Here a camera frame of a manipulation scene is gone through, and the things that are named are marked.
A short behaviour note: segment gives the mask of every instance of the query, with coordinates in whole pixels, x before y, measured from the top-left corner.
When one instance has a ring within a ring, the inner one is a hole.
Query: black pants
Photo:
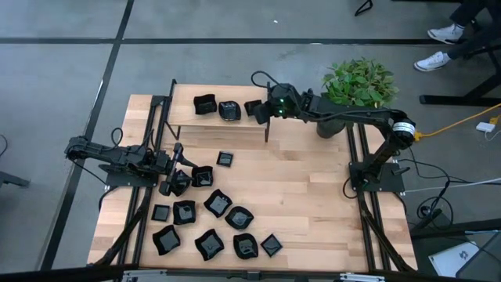
[[[489,42],[501,38],[501,1],[500,0],[465,0],[451,15],[450,19],[460,26],[467,26],[475,17],[487,8],[492,16],[492,24],[476,33],[470,40],[455,46],[447,52],[449,58],[457,59],[463,55],[486,46]]]

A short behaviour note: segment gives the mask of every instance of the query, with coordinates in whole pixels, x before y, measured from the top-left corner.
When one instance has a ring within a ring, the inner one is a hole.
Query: wooden tabletop
[[[122,145],[141,143],[151,96],[133,95],[125,115]],[[380,133],[366,127],[373,152],[383,142]],[[179,140],[185,157],[198,165],[214,167],[212,187],[190,187],[181,197],[162,196],[155,188],[151,198],[145,239],[139,265],[145,268],[179,269],[261,269],[300,271],[367,271],[359,207],[356,200],[343,196],[341,187],[348,177],[350,161],[346,132],[332,139],[321,139],[315,124],[293,119],[274,119],[269,142],[261,130],[241,128],[183,129]],[[161,147],[171,154],[174,138],[166,129]],[[234,154],[231,168],[215,164],[220,150]],[[179,165],[188,174],[190,168]],[[259,257],[242,260],[235,254],[232,238],[242,233],[224,220],[216,219],[203,205],[215,189],[228,195],[233,206],[241,205],[254,214],[244,230],[260,244],[273,233],[283,249],[269,258],[259,247]],[[121,187],[103,201],[88,261],[99,259],[123,229],[130,187]],[[416,268],[413,246],[402,204],[392,193],[379,193],[384,230],[396,250]],[[172,206],[175,201],[196,202],[196,222],[175,226],[181,246],[159,256],[152,235],[172,224],[150,220],[155,204]],[[225,249],[205,262],[194,240],[214,228]],[[128,246],[126,262],[131,261],[135,234]],[[374,254],[380,267],[380,252],[373,235]]]
[[[241,119],[223,121],[218,112],[195,114],[193,98],[205,94],[215,94],[217,104],[226,101],[237,102],[242,112]],[[258,125],[254,117],[248,117],[243,107],[246,102],[257,99],[266,101],[266,89],[256,86],[176,84],[168,121],[170,125],[181,126],[266,128],[266,125]]]

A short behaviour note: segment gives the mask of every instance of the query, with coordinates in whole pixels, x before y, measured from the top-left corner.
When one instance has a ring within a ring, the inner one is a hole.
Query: concrete floor
[[[448,24],[457,4],[375,1],[372,11],[352,13],[362,1],[142,0],[135,1],[126,38],[426,38],[426,29]],[[125,0],[68,2],[3,0],[1,37],[114,38]],[[483,110],[424,106],[418,96],[460,96],[493,72],[487,56],[451,62],[419,73],[413,62],[443,45],[123,45],[106,92],[92,141],[110,143],[121,125],[130,94],[168,93],[170,81],[249,85],[255,70],[268,71],[298,89],[321,90],[332,62],[364,56],[395,73],[401,89],[392,105],[406,111],[418,129],[433,132]],[[85,128],[111,45],[0,45],[0,133],[9,149],[0,170],[31,179],[28,189],[0,191],[0,273],[34,270],[70,169],[63,150]],[[496,89],[491,96],[501,95]],[[414,145],[418,161],[469,180],[499,177],[500,138],[486,142],[474,126],[499,111]],[[97,163],[86,168],[104,176]],[[434,174],[423,169],[424,173]],[[441,180],[405,174],[405,188],[440,186]],[[492,219],[500,212],[496,186],[451,189],[445,196],[456,222]],[[102,185],[83,172],[55,268],[83,266],[98,217]],[[408,193],[408,220],[437,191]]]

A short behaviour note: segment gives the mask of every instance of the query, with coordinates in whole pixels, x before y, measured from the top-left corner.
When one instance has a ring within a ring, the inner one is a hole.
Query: power strip
[[[494,130],[496,125],[487,123],[487,122],[481,122],[477,125],[477,130],[481,132],[487,132],[490,133],[492,130]]]

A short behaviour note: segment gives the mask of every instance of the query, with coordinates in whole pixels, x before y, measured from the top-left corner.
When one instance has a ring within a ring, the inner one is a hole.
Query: white sneaker
[[[453,23],[450,27],[430,29],[428,36],[445,44],[456,44],[463,35],[463,31],[464,28],[458,27]]]
[[[445,66],[451,59],[442,51],[414,63],[414,68],[418,71],[434,71]]]

